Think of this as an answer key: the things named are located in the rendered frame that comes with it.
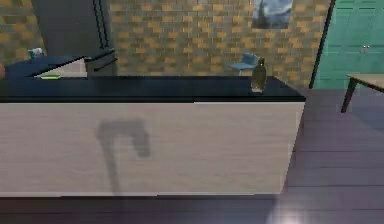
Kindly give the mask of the blue night sky painting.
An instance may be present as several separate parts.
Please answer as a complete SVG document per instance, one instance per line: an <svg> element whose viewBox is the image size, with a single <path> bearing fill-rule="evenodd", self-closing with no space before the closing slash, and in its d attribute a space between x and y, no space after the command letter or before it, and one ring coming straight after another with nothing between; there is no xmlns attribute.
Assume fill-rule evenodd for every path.
<svg viewBox="0 0 384 224"><path fill-rule="evenodd" d="M254 0L253 29L287 29L293 0Z"/></svg>

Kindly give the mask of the blue chair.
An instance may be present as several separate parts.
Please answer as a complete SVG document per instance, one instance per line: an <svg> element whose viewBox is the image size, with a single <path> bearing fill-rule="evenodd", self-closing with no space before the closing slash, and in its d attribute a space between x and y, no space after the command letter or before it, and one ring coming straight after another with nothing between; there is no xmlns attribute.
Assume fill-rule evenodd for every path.
<svg viewBox="0 0 384 224"><path fill-rule="evenodd" d="M229 65L229 68L237 70L239 74L242 74L244 70L253 70L258 63L259 57L253 53L244 52L239 62L235 62Z"/></svg>

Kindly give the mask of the dark glass bottle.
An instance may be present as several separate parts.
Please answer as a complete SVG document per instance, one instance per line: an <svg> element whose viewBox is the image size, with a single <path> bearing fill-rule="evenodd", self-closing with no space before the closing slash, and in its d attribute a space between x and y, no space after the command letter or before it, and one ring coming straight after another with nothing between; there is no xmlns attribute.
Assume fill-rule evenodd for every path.
<svg viewBox="0 0 384 224"><path fill-rule="evenodd" d="M265 59L260 57L251 76L251 89L262 92L265 88L266 77Z"/></svg>

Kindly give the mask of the green panelled door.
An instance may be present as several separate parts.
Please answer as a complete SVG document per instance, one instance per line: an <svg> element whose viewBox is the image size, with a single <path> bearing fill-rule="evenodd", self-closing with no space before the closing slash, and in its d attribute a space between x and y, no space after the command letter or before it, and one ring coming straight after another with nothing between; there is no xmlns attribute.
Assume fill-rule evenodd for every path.
<svg viewBox="0 0 384 224"><path fill-rule="evenodd" d="M348 74L384 74L384 0L335 0L314 89L346 89Z"/></svg>

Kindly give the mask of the dark grey fridge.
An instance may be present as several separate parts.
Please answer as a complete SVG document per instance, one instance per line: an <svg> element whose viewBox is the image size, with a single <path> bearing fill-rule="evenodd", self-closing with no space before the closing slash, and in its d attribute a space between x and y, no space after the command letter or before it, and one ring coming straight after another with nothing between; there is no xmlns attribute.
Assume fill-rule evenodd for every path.
<svg viewBox="0 0 384 224"><path fill-rule="evenodd" d="M48 56L83 56L54 69L64 77L116 76L109 0L102 0L109 46L100 48L92 0L31 0Z"/></svg>

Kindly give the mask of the pale counter with dark top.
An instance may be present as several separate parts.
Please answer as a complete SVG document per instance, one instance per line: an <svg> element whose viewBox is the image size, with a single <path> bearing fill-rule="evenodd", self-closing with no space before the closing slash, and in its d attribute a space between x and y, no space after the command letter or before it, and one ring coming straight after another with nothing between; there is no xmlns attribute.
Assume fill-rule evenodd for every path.
<svg viewBox="0 0 384 224"><path fill-rule="evenodd" d="M83 56L41 56L38 58L28 59L6 65L5 78L17 79L34 77L80 59L83 59Z"/></svg>

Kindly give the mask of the pale wood table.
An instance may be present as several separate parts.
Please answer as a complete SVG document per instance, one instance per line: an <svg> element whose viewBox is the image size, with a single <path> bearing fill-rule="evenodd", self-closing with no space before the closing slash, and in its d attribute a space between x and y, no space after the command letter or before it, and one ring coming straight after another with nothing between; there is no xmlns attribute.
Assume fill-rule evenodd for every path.
<svg viewBox="0 0 384 224"><path fill-rule="evenodd" d="M358 84L384 93L384 74L348 74L347 90L341 106L341 113L345 113Z"/></svg>

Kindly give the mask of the pale wood kitchen island counter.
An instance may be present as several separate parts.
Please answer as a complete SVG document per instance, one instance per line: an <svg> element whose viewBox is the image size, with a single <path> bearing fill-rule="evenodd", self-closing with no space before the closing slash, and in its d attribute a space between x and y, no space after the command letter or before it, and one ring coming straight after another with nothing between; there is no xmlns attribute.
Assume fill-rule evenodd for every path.
<svg viewBox="0 0 384 224"><path fill-rule="evenodd" d="M275 195L305 98L277 78L0 81L0 197Z"/></svg>

